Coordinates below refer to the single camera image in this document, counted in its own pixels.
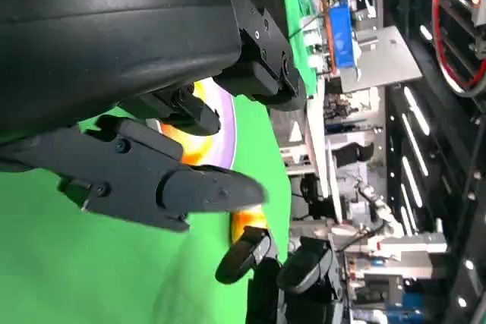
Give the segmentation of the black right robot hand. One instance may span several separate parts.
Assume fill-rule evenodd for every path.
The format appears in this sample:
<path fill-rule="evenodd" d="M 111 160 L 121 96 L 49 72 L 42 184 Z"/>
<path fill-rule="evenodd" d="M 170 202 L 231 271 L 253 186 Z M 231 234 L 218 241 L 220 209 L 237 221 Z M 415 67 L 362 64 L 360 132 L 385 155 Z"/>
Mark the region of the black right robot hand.
<path fill-rule="evenodd" d="M 301 237 L 284 263 L 266 228 L 246 226 L 216 269 L 235 284 L 249 271 L 246 323 L 341 323 L 344 314 L 339 262 L 333 243 Z"/>

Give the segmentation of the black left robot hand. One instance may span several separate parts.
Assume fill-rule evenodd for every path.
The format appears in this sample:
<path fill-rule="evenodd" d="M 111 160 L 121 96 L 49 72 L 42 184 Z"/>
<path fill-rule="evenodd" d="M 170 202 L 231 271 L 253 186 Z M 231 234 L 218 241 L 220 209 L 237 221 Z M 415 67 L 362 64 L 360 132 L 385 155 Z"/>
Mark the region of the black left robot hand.
<path fill-rule="evenodd" d="M 173 231 L 262 204 L 253 178 L 187 165 L 155 118 L 209 136 L 211 77 L 272 109 L 305 103 L 292 49 L 252 0 L 1 0 L 1 169 L 42 168 L 85 211 Z"/>

